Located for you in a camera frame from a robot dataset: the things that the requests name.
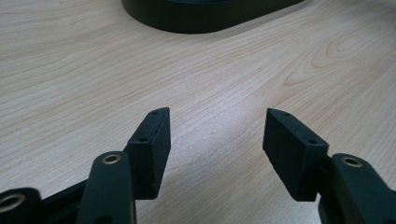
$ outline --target light wood grain surface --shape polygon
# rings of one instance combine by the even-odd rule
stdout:
[[[262,151],[267,107],[396,189],[396,2],[307,0],[180,35],[120,0],[0,0],[0,191],[46,198],[76,184],[163,106],[172,150],[159,198],[137,202],[139,223],[319,223]]]

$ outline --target black plastic part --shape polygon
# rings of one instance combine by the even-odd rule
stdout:
[[[262,148],[295,201],[313,202],[329,144],[293,115],[268,108]]]
[[[137,200],[152,200],[158,197],[170,149],[169,108],[151,111],[124,149],[129,155],[134,171],[134,197]]]
[[[130,163],[125,152],[107,152],[97,157],[84,190],[76,223],[136,223],[131,187]]]
[[[216,32],[300,2],[303,0],[122,0],[137,20],[182,34]]]
[[[11,189],[0,194],[0,223],[44,223],[40,194],[36,189]]]
[[[46,223],[75,223],[86,184],[87,180],[84,180],[44,199]]]
[[[352,155],[335,154],[329,175],[346,223],[396,223],[396,194],[370,163]]]

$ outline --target wooden table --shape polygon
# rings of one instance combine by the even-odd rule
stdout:
[[[319,223],[262,151],[267,107],[370,162],[396,189],[396,2],[307,0],[206,35],[136,21],[120,0],[0,0],[0,191],[43,198],[171,108],[160,195],[139,223]]]

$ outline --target screw hole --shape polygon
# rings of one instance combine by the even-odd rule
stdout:
[[[350,158],[350,157],[343,157],[341,159],[341,161],[343,163],[345,163],[346,165],[348,165],[348,166],[353,166],[353,167],[362,167],[363,166],[363,164],[360,161],[355,160],[355,159]]]
[[[121,160],[121,156],[119,155],[109,155],[106,156],[102,159],[102,163],[104,164],[113,164],[116,163],[117,161]]]
[[[0,199],[0,213],[10,211],[23,203],[26,196],[23,194],[11,194]]]
[[[139,142],[147,142],[148,139],[147,138],[139,138]]]
[[[113,223],[113,218],[109,215],[104,215],[95,220],[93,224],[111,224]]]

